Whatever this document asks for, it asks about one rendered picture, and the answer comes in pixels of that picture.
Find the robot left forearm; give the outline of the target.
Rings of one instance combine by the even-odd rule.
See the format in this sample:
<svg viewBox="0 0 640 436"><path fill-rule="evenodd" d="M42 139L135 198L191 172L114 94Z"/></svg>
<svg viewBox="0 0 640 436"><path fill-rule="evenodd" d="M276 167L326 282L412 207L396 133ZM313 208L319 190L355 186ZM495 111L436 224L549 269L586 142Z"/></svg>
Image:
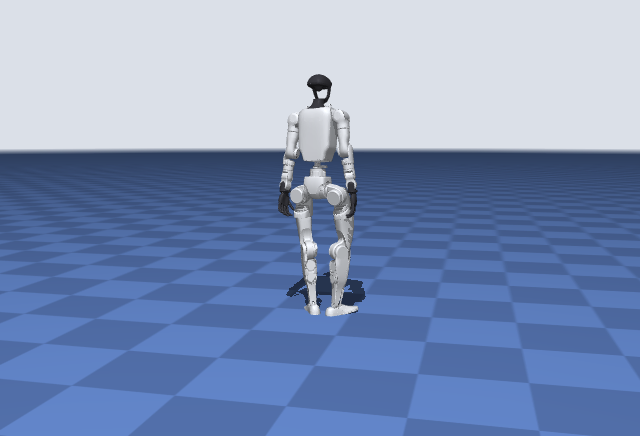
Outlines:
<svg viewBox="0 0 640 436"><path fill-rule="evenodd" d="M283 171L282 171L282 176L281 176L281 182L282 181L285 182L285 190L290 190L290 188L291 188L291 182L293 180L293 169L294 169L294 166L295 166L294 160L289 160L289 158L286 158L286 156L284 154Z"/></svg>

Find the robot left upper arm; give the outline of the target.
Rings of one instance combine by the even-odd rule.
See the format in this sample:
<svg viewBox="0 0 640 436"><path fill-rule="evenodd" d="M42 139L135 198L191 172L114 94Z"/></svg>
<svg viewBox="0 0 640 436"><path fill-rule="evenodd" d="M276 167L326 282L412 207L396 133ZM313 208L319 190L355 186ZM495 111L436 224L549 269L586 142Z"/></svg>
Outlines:
<svg viewBox="0 0 640 436"><path fill-rule="evenodd" d="M286 158L297 159L300 155L299 148L296 147L298 142L298 115L295 112L288 117L287 147L285 151Z"/></svg>

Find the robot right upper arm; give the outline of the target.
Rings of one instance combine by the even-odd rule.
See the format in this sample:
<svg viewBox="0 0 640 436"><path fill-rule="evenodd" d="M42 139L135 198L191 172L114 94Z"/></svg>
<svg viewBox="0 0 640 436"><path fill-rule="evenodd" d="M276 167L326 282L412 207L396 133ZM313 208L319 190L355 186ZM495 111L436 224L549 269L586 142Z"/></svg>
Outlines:
<svg viewBox="0 0 640 436"><path fill-rule="evenodd" d="M338 155L342 158L348 157L348 145L350 139L350 116L343 110L331 109L332 119L337 123L337 135L339 140L339 147L337 149Z"/></svg>

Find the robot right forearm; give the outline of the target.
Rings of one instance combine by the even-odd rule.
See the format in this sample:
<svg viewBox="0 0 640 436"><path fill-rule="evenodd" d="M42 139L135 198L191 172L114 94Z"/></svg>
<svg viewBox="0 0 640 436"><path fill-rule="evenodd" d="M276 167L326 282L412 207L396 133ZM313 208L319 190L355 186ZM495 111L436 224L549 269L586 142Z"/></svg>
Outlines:
<svg viewBox="0 0 640 436"><path fill-rule="evenodd" d="M348 145L348 158L344 158L341 162L343 165L344 178L346 180L346 188L348 189L347 185L349 182L353 182L356 189L357 183L355 181L354 156L351 145Z"/></svg>

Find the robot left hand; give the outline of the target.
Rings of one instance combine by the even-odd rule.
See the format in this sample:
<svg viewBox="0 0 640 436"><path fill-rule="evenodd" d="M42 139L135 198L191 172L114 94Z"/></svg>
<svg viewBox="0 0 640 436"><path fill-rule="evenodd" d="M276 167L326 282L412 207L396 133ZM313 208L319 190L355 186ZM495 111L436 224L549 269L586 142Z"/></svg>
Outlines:
<svg viewBox="0 0 640 436"><path fill-rule="evenodd" d="M291 188L290 188L291 190ZM280 196L279 196L279 204L278 204L278 210L280 213L282 213L283 215L286 216L293 216L292 214L290 214L289 209L288 209L288 205L291 207L292 210L294 210L294 207L292 206L292 204L289 201L289 195L288 193L290 193L290 190L285 190L285 182L282 181L280 183Z"/></svg>

